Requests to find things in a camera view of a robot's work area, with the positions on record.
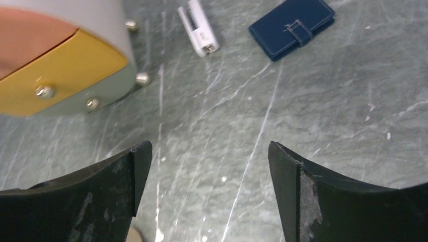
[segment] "navy blue wallet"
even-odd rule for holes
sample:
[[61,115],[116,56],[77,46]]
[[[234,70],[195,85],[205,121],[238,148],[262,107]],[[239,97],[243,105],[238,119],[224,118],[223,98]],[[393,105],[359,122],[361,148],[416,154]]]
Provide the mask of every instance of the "navy blue wallet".
[[332,25],[333,15],[334,11],[323,0],[286,0],[248,30],[275,62]]

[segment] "white plug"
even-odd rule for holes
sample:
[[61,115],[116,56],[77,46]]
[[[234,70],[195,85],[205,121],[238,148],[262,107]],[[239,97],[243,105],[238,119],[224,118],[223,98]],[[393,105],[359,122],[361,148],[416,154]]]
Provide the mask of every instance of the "white plug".
[[191,20],[187,17],[184,7],[179,7],[178,13],[196,53],[200,57],[205,57],[218,50],[220,45],[214,36],[199,0],[190,0],[188,5],[189,14],[194,23],[194,27],[192,26]]

